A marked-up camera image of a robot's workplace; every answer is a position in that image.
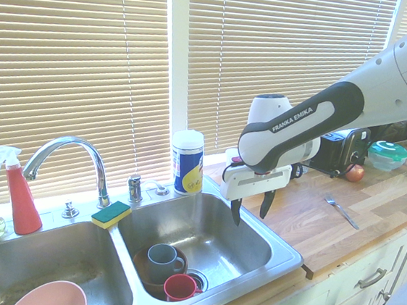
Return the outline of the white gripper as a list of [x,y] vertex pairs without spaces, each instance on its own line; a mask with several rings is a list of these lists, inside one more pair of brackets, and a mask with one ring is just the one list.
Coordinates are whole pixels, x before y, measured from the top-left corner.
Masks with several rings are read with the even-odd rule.
[[290,165],[275,168],[270,173],[263,175],[258,175],[244,164],[232,163],[225,169],[220,193],[231,203],[232,220],[236,226],[240,225],[242,198],[264,193],[259,215],[264,219],[274,201],[276,189],[284,188],[288,184],[292,172]]

